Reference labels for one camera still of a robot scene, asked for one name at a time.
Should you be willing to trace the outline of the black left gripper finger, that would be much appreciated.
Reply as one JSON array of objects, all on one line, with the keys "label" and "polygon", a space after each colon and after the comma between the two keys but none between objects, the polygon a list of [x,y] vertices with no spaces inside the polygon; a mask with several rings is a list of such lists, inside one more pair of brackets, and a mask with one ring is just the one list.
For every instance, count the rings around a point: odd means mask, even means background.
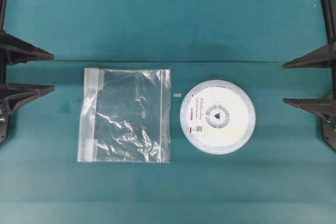
[{"label": "black left gripper finger", "polygon": [[55,90],[54,86],[2,83],[1,84],[1,114],[12,115],[23,105],[26,105]]},{"label": "black left gripper finger", "polygon": [[7,34],[4,31],[1,31],[1,49],[4,50],[7,64],[54,59],[53,54]]}]

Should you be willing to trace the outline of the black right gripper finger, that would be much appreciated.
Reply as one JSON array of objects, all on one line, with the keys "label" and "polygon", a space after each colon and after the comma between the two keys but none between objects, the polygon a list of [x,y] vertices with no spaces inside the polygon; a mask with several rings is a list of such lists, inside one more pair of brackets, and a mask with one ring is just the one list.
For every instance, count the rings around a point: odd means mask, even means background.
[{"label": "black right gripper finger", "polygon": [[334,99],[283,99],[283,102],[295,108],[305,110],[322,121],[335,124]]},{"label": "black right gripper finger", "polygon": [[331,68],[335,61],[335,42],[326,44],[302,57],[286,62],[283,69]]}]

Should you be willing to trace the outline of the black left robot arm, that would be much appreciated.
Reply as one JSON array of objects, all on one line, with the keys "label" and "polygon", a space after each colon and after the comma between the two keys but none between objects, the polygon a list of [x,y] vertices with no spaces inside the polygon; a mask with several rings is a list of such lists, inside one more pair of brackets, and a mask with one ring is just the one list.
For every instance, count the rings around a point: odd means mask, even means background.
[{"label": "black left robot arm", "polygon": [[54,55],[1,31],[1,142],[8,135],[9,116],[23,105],[28,104],[55,90],[54,86],[8,83],[8,65],[28,61],[53,60]]}]

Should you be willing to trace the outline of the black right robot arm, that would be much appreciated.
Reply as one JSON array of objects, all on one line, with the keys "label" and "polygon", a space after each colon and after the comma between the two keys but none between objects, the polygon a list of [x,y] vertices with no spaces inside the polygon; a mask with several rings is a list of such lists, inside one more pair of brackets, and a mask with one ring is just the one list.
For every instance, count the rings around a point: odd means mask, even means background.
[{"label": "black right robot arm", "polygon": [[302,57],[282,65],[284,69],[330,68],[332,90],[323,99],[283,99],[295,108],[307,111],[321,119],[322,138],[335,149],[335,43],[326,44]]}]

